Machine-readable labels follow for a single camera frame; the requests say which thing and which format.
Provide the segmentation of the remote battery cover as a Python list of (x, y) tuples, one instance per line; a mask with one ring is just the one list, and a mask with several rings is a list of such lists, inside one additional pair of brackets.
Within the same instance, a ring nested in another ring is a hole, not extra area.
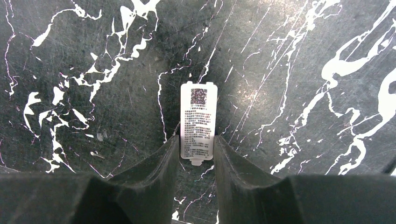
[(213, 82), (181, 85), (180, 156), (193, 166), (213, 159), (217, 96)]

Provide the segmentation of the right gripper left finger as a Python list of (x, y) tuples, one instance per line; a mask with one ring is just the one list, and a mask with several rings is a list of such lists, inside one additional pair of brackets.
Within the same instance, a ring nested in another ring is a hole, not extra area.
[(179, 137), (105, 180), (88, 174), (2, 173), (3, 224), (170, 224)]

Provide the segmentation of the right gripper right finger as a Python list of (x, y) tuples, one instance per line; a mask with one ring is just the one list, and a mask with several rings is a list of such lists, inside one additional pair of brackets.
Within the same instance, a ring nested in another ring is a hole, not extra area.
[(393, 224), (390, 175), (290, 175), (278, 178), (214, 138), (221, 224)]

